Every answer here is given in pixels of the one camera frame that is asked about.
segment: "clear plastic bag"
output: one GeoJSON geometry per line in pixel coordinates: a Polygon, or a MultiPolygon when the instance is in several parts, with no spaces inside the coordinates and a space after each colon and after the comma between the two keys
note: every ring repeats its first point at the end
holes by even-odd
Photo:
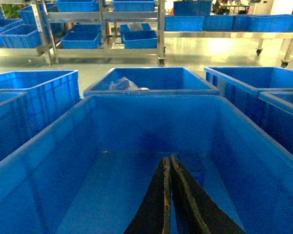
{"type": "Polygon", "coordinates": [[[143,27],[142,27],[141,23],[136,23],[136,22],[129,23],[128,28],[131,32],[143,31],[143,27]]]}
{"type": "Polygon", "coordinates": [[[132,81],[128,80],[126,77],[123,77],[117,80],[116,83],[111,82],[109,85],[110,90],[139,90],[139,87],[132,81]]]}

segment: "caster wheel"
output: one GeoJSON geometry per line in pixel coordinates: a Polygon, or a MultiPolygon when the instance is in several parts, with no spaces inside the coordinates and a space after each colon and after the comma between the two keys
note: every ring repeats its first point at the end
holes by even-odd
{"type": "Polygon", "coordinates": [[[286,68],[288,65],[289,65],[289,62],[282,61],[282,63],[281,63],[282,68],[286,68]]]}
{"type": "Polygon", "coordinates": [[[158,65],[159,65],[160,67],[164,67],[164,66],[165,66],[165,60],[164,60],[164,59],[159,59],[159,60],[158,60],[158,65]]]}
{"type": "Polygon", "coordinates": [[[262,53],[262,51],[263,51],[263,50],[257,50],[257,51],[256,51],[257,56],[260,56],[260,54],[262,53]]]}

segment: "gray floor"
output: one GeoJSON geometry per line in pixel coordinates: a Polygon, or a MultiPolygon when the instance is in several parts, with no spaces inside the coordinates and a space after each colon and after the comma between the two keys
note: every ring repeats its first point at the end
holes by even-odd
{"type": "MultiPolygon", "coordinates": [[[[261,56],[257,40],[250,39],[170,39],[166,40],[166,66],[182,66],[205,77],[208,66],[277,66],[281,64],[289,40],[266,40],[261,56]]],[[[0,58],[0,73],[15,70],[79,70],[80,92],[98,81],[113,67],[152,67],[157,59],[61,59],[48,66],[41,58],[0,58]]],[[[293,59],[287,67],[293,70],[293,59]]]]}

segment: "green plant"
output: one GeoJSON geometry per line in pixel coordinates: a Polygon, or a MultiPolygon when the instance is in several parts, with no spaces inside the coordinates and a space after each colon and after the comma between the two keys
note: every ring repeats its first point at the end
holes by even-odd
{"type": "Polygon", "coordinates": [[[23,4],[2,4],[2,9],[5,17],[7,19],[17,19],[20,18],[18,10],[24,8],[26,5],[23,4]]]}

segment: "metal shelving rack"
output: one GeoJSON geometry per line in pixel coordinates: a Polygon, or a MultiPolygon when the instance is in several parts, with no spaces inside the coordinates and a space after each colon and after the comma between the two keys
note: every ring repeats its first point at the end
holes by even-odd
{"type": "Polygon", "coordinates": [[[102,26],[103,44],[99,49],[63,49],[61,43],[54,47],[56,62],[58,58],[153,58],[157,57],[159,65],[164,66],[164,28],[165,0],[159,0],[154,12],[113,12],[111,4],[103,7],[99,0],[99,12],[47,12],[49,23],[98,23],[102,26]],[[118,22],[157,22],[157,49],[119,49],[113,48],[117,38],[118,22]],[[109,23],[114,23],[114,32],[109,33],[109,23]]]}
{"type": "Polygon", "coordinates": [[[282,60],[281,67],[285,68],[291,61],[293,52],[293,32],[292,33],[254,33],[254,32],[165,32],[166,38],[240,38],[240,39],[260,39],[256,53],[259,56],[263,50],[264,39],[291,39],[286,55],[282,60]]]}
{"type": "MultiPolygon", "coordinates": [[[[48,64],[51,64],[52,62],[52,56],[50,53],[50,48],[52,46],[52,43],[49,43],[47,41],[46,33],[45,33],[45,27],[43,27],[42,24],[42,15],[41,11],[39,10],[39,3],[38,0],[0,0],[0,4],[27,4],[29,3],[34,12],[35,20],[37,29],[39,31],[42,44],[41,46],[34,48],[34,49],[12,49],[12,48],[0,48],[0,57],[25,57],[25,58],[33,58],[33,57],[39,57],[41,55],[45,56],[45,60],[48,64]]],[[[47,30],[51,32],[50,24],[48,23],[46,25],[47,30]]]]}

